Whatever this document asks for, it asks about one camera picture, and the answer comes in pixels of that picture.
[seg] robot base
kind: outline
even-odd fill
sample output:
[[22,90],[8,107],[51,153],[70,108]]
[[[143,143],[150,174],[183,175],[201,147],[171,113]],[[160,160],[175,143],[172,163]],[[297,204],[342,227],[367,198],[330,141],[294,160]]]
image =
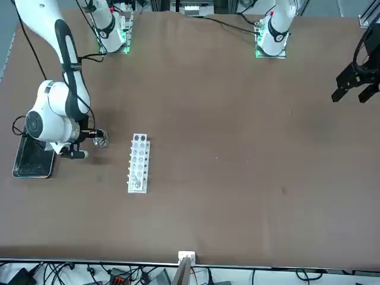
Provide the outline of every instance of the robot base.
[[[264,21],[265,21],[265,18],[260,19],[257,22],[257,25],[255,25],[255,31],[258,31],[260,34],[262,34],[264,32]],[[261,41],[261,35],[258,36],[255,34],[255,56],[256,56],[256,58],[286,58],[285,49],[283,49],[283,51],[279,55],[276,55],[276,56],[267,55],[258,46],[258,42],[260,42],[260,41]]]

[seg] metal bracket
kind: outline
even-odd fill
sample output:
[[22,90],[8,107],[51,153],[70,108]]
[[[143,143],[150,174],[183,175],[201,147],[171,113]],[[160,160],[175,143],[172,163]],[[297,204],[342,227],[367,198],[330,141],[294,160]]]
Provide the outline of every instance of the metal bracket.
[[178,264],[180,264],[181,261],[187,257],[189,257],[191,260],[191,266],[195,266],[195,251],[179,251],[178,252]]

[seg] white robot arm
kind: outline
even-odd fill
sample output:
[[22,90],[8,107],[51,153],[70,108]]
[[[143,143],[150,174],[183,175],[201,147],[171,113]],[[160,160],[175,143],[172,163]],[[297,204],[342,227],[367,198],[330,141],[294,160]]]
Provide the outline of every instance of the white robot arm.
[[258,43],[264,53],[277,56],[283,51],[295,15],[295,0],[276,0],[273,14],[265,17],[264,32]]
[[[79,151],[79,143],[87,137],[106,139],[106,133],[87,128],[90,96],[74,39],[57,0],[16,0],[15,4],[22,21],[55,49],[65,80],[41,83],[36,102],[26,115],[26,131],[36,140],[46,142],[47,150],[54,149],[72,159],[86,158],[87,152]],[[78,145],[77,150],[73,149],[74,144]]]
[[107,0],[78,0],[84,12],[91,13],[96,24],[96,33],[105,52],[116,52],[126,43],[125,18],[119,13],[111,13]]

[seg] robot end effector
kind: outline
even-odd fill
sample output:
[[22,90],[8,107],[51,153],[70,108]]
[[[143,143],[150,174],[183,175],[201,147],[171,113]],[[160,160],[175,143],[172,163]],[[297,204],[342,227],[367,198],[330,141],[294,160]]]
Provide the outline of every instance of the robot end effector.
[[[380,70],[378,68],[380,67],[380,24],[376,23],[379,17],[380,14],[363,34],[356,47],[353,61],[336,78],[338,88],[331,96],[333,102],[340,101],[350,89],[363,84],[369,85],[358,95],[361,103],[367,102],[380,91]],[[357,55],[362,45],[365,46],[368,60],[363,65],[358,65]]]

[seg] floor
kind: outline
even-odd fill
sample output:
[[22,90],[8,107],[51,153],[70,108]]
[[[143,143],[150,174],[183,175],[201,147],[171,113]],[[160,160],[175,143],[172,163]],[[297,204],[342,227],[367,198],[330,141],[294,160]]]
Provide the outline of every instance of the floor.
[[[305,16],[318,16],[318,17],[357,17],[370,3],[371,0],[311,0]],[[75,7],[74,0],[60,0],[62,8]],[[275,3],[275,0],[259,0],[253,9],[250,9],[247,14],[263,14]],[[207,14],[212,12],[212,9],[205,8],[204,12]],[[2,0],[0,2],[0,25],[2,29],[2,40],[0,41],[0,67],[5,66],[8,53],[10,51],[14,30],[17,24],[17,15],[15,8],[10,0]],[[0,268],[0,281],[8,282],[12,276],[21,268],[26,267],[31,269],[33,265],[30,264],[10,264],[4,265]],[[96,279],[107,280],[107,274],[100,267],[95,267]],[[175,274],[173,268],[168,268],[167,272],[172,278]],[[225,270],[213,269],[214,281],[231,281],[233,284],[251,284],[252,271],[251,270]],[[37,274],[39,278],[38,284],[42,284],[42,274]],[[62,272],[62,278],[66,284],[86,284],[92,282],[92,278],[86,271],[85,265],[77,266],[74,271]],[[198,284],[207,282],[208,274],[206,271],[201,270],[197,273]],[[287,272],[269,272],[269,271],[256,271],[255,284],[306,284],[300,281],[295,273]],[[323,278],[318,281],[313,281],[312,284],[380,284],[380,278],[376,277],[361,277],[350,275],[335,275],[325,274]],[[195,279],[191,278],[191,284],[196,284]]]
[[[7,264],[0,268],[0,282],[7,283],[9,282],[14,275],[20,270],[21,268],[25,268],[28,271],[31,270],[34,266],[37,264]],[[91,265],[91,267],[95,270],[94,278],[97,282],[102,281],[103,284],[106,284],[109,281],[109,275],[107,272],[99,265]],[[112,266],[104,266],[106,270],[113,268]],[[37,284],[44,284],[43,283],[43,273],[44,273],[45,265],[38,270],[34,278],[37,281]],[[117,269],[120,269],[122,271],[129,271],[128,267],[123,266],[117,266]],[[150,271],[153,269],[152,267],[146,267],[144,268],[145,272]],[[175,268],[165,268],[167,271],[167,275],[169,276],[170,280],[172,281],[174,278],[174,275],[176,273]],[[157,268],[153,270],[149,274],[150,280],[154,279],[158,274],[161,273],[163,268]],[[46,276],[50,274],[51,270],[48,268],[46,271]],[[208,282],[208,271],[205,268],[194,268],[194,273],[197,277],[195,279],[194,274],[191,275],[190,278],[190,285],[206,285]],[[230,283],[224,283],[223,285],[285,285],[285,284],[294,284],[294,285],[307,285],[307,282],[299,280],[295,273],[290,272],[281,272],[281,271],[263,271],[263,270],[256,270],[254,275],[254,282],[252,282],[252,270],[237,270],[237,269],[211,269],[211,275],[213,278],[213,281],[215,283],[218,282],[224,282],[229,281]],[[133,275],[133,279],[137,279],[133,283],[133,285],[138,284],[138,280],[141,275]],[[309,278],[317,277],[319,274],[309,274]],[[46,284],[50,284],[52,282],[54,274],[51,275],[49,279],[46,280]],[[60,274],[61,279],[63,281],[63,284],[75,284],[75,285],[82,285],[82,284],[89,284],[93,283],[94,280],[92,279],[89,272],[87,272],[87,266],[86,265],[75,265],[75,268],[73,270],[70,270],[69,267],[66,267],[64,270],[62,270],[62,273]],[[355,284],[362,284],[362,285],[374,285],[374,284],[380,284],[380,278],[379,277],[364,277],[364,276],[350,276],[350,275],[336,275],[336,274],[324,274],[319,280],[317,281],[311,281],[311,285],[355,285]]]

